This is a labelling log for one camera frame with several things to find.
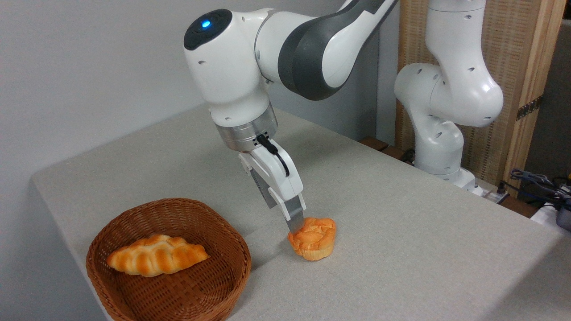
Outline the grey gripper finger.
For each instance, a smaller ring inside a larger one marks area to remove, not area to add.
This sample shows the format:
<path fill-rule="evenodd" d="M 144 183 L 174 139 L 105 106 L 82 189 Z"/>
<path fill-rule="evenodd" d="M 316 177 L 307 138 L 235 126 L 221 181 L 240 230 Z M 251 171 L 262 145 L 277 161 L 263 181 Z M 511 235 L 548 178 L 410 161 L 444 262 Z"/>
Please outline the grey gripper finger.
<path fill-rule="evenodd" d="M 263 199 L 265 200 L 265 203 L 267 204 L 268 208 L 273 209 L 277 205 L 277 202 L 275 201 L 275 199 L 273 199 L 273 196 L 269 192 L 270 186 L 263 179 L 263 177 L 261 177 L 259 175 L 259 173 L 254 168 L 252 168 L 249 172 L 250 172 L 251 177 L 255 181 L 257 188 L 259 189 L 259 191 L 260 191 Z"/>
<path fill-rule="evenodd" d="M 284 201 L 277 195 L 278 206 L 292 234 L 296 234 L 304 226 L 303 211 L 306 209 L 302 194 Z"/>

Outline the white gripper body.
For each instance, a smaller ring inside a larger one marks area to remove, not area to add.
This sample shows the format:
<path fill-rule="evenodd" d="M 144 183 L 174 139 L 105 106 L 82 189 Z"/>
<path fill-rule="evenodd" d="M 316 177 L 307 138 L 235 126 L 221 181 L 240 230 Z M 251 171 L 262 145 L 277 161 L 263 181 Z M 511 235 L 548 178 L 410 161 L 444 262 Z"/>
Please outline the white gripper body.
<path fill-rule="evenodd" d="M 277 195 L 284 201 L 290 200 L 302 192 L 303 185 L 290 155 L 277 142 L 269 141 L 277 148 L 281 158 L 261 145 L 249 153 L 240 153 L 238 157 L 249 175 L 250 170 L 254 168 L 263 177 L 278 204 Z"/>

